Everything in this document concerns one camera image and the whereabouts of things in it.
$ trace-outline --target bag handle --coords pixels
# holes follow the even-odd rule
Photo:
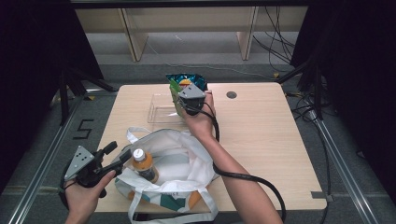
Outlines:
[[[139,140],[139,138],[134,136],[133,133],[151,133],[151,131],[140,127],[129,127],[126,131],[126,138],[131,142],[131,144]]]
[[[180,217],[154,219],[150,221],[134,221],[134,210],[136,209],[143,195],[143,189],[135,189],[134,200],[129,207],[128,217],[133,224],[183,224],[200,221],[213,221],[219,212],[218,208],[216,207],[215,201],[213,200],[212,196],[210,196],[206,188],[198,189],[198,192],[201,194],[202,199],[209,208],[209,213],[198,213]]]

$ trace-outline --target wrist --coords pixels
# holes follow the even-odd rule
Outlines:
[[[209,142],[217,141],[216,138],[212,134],[199,135],[196,138],[202,145],[205,145]]]
[[[88,219],[90,219],[90,217],[86,214],[69,212],[65,224],[84,224],[88,222]]]

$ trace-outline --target plastic bottle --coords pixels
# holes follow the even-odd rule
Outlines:
[[[158,171],[153,165],[151,154],[145,152],[143,149],[138,148],[134,151],[134,157],[132,160],[132,166],[136,171],[150,181],[155,183],[158,180]]]

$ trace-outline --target black curtain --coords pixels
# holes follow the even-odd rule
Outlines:
[[[103,76],[73,8],[3,0],[0,27],[2,192],[49,111],[63,67]]]
[[[341,119],[396,204],[396,2],[347,2],[339,38],[319,66]],[[324,7],[310,9],[298,37],[295,66],[317,43],[314,25],[328,17]]]

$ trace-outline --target table surface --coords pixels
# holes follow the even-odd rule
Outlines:
[[[209,83],[213,91],[220,142],[252,175],[270,181],[279,190],[287,210],[324,209],[324,199],[313,199],[311,192],[322,191],[308,158],[289,105],[279,84],[276,83]],[[234,91],[236,98],[227,97]],[[183,122],[149,122],[153,94],[169,94],[169,85],[122,86],[107,121],[99,148],[111,141],[119,147],[111,154],[118,155],[129,145],[126,131],[129,127],[144,127],[150,131],[161,128],[187,130]],[[164,105],[171,106],[172,98]],[[137,133],[142,137],[146,133]],[[105,157],[103,165],[113,160]],[[266,186],[277,210],[279,202]],[[96,212],[127,212],[132,201],[124,198],[115,188],[114,180],[107,187],[107,196],[99,200]],[[214,180],[208,189],[220,212],[235,211],[221,178]],[[192,212],[207,212],[203,200]],[[136,212],[172,213],[172,211],[142,201]]]

